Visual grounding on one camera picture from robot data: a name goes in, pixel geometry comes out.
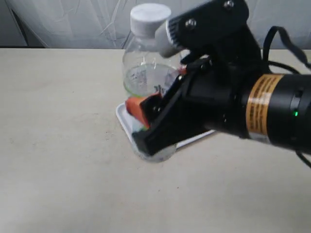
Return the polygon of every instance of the plastic bottle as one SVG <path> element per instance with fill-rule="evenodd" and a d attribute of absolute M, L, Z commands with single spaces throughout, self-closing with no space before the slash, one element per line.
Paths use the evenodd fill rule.
<path fill-rule="evenodd" d="M 155 92 L 165 94 L 176 77 L 180 54 L 162 58 L 156 49 L 155 32 L 171 15 L 169 7 L 146 3 L 131 11 L 134 37 L 123 56 L 123 84 L 129 96 L 145 97 Z"/>

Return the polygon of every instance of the white tray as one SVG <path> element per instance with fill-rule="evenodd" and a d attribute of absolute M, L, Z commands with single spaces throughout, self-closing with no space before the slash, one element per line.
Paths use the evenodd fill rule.
<path fill-rule="evenodd" d="M 133 132 L 133 129 L 132 129 L 132 125 L 133 125 L 133 122 L 138 122 L 134 117 L 132 117 L 131 115 L 129 115 L 126 111 L 126 107 L 125 107 L 125 104 L 122 103 L 120 104 L 117 108 L 116 108 L 116 115 L 117 115 L 117 118 L 119 119 L 128 139 L 130 140 L 130 142 L 133 144 L 133 139 L 132 139 L 132 132 Z M 192 142 L 195 142 L 205 136 L 208 136 L 208 135 L 211 135 L 212 133 L 214 133 L 215 131 L 214 130 L 210 130 L 206 133 L 202 133 L 202 134 L 199 134 L 195 137 L 192 137 L 192 138 L 189 138 L 185 141 L 181 141 L 179 143 L 177 143 L 177 146 L 176 148 L 181 148 L 185 145 L 188 145 Z"/>

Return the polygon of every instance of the beige table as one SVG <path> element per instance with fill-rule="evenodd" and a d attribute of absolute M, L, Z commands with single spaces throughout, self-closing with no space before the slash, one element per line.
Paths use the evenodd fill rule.
<path fill-rule="evenodd" d="M 290 151 L 217 134 L 136 157 L 115 117 L 121 57 L 0 50 L 1 233 L 311 232 L 311 171 Z"/>

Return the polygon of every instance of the white bottle cap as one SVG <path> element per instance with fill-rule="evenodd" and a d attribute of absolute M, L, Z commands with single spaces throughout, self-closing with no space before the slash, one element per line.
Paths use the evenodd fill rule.
<path fill-rule="evenodd" d="M 137 5 L 131 10 L 131 31 L 137 37 L 154 38 L 156 30 L 171 13 L 170 8 L 163 4 Z"/>

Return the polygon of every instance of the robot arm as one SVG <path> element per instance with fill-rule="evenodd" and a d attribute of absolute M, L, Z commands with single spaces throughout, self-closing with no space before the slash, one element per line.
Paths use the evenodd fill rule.
<path fill-rule="evenodd" d="M 140 151 L 153 156 L 213 129 L 311 154 L 311 75 L 268 60 L 274 35 L 279 32 L 284 45 L 310 68 L 307 58 L 281 27 L 269 31 L 261 56 L 248 16 L 244 0 L 212 0 L 157 30 L 162 56 L 183 49 L 190 54 L 181 61 L 186 74 L 165 96 L 152 95 L 139 104 L 148 126 L 132 135 Z M 274 74 L 269 65 L 293 74 Z"/>

